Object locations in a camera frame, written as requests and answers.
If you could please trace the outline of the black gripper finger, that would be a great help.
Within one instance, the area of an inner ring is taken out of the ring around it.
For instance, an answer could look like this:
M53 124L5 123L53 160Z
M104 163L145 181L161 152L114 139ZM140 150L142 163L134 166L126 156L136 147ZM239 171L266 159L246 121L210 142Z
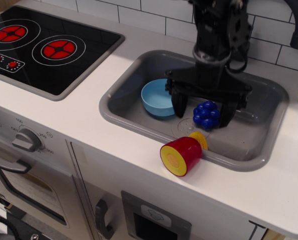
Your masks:
M171 95L171 102L173 105L175 115L179 118L182 118L187 107L188 96L182 93L174 92Z
M219 128L228 126L235 115L237 107L238 103L235 101L224 102L222 104L219 116Z

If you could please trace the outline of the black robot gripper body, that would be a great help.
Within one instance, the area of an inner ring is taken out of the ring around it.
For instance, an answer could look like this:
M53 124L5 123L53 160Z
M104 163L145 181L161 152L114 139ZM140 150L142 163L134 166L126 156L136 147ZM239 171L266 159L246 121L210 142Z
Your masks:
M168 69L166 90L221 103L237 102L245 108L252 87L230 74L224 66L209 67L196 63L189 68Z

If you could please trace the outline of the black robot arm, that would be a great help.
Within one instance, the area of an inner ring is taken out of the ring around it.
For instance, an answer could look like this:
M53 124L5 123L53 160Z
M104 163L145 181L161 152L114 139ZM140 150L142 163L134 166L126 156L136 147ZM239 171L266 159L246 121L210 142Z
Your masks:
M168 69L165 89L171 95L175 114L183 117L189 97L221 104L219 113L209 118L194 117L204 129L226 127L237 110L245 108L252 91L250 85L234 77L245 70L231 69L231 56L239 52L244 62L251 25L245 0L192 0L196 44L195 65L191 68Z

